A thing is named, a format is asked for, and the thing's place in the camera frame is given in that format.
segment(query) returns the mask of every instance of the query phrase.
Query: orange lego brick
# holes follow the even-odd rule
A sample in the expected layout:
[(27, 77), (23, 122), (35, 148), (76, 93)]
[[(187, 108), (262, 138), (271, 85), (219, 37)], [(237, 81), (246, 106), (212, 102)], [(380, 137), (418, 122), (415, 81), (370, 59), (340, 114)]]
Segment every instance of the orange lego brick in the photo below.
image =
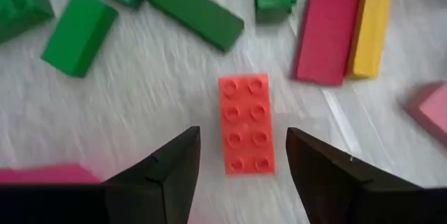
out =
[(226, 174), (274, 173), (267, 74), (219, 78)]

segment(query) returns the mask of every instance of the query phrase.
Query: white floor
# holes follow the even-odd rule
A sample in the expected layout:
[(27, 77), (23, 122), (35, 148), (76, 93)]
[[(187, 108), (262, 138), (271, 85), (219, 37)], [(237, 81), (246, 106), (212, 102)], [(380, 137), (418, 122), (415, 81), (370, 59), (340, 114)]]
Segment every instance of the white floor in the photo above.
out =
[[(57, 17), (67, 0), (51, 0)], [(447, 186), (447, 149), (401, 104), (421, 84), (447, 80), (447, 0), (393, 0), (377, 80), (321, 88), (290, 81), (305, 0), (287, 22), (256, 27), (254, 0), (216, 0), (245, 21), (222, 54), (144, 4), (119, 10), (85, 79), (40, 60), (57, 19), (0, 45), (0, 167), (77, 162), (107, 179), (190, 125), (202, 130), (190, 223), (308, 223), (285, 152), (297, 126), (421, 186)], [(224, 173), (217, 79), (270, 77), (277, 175)]]

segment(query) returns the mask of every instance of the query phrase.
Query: wooden block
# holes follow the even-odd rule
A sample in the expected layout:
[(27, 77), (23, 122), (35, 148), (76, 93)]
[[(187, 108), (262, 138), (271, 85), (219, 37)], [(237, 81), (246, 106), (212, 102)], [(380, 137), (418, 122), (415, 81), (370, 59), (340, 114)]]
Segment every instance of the wooden block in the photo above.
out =
[(405, 110), (427, 132), (447, 144), (447, 82), (424, 86), (406, 104)]
[(347, 75), (374, 78), (380, 70), (391, 0), (360, 0)]
[(342, 85), (358, 0), (309, 0), (295, 78)]

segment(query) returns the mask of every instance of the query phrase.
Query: pink object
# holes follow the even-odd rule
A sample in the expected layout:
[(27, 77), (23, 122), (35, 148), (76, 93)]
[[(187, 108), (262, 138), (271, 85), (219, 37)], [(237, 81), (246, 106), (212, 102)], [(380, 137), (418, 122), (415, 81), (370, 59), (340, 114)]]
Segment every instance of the pink object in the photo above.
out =
[(447, 82), (424, 86), (405, 110), (427, 132), (447, 144)]
[(359, 0), (309, 0), (295, 79), (342, 85)]
[(78, 164), (21, 170), (1, 169), (0, 184), (99, 184), (101, 180)]

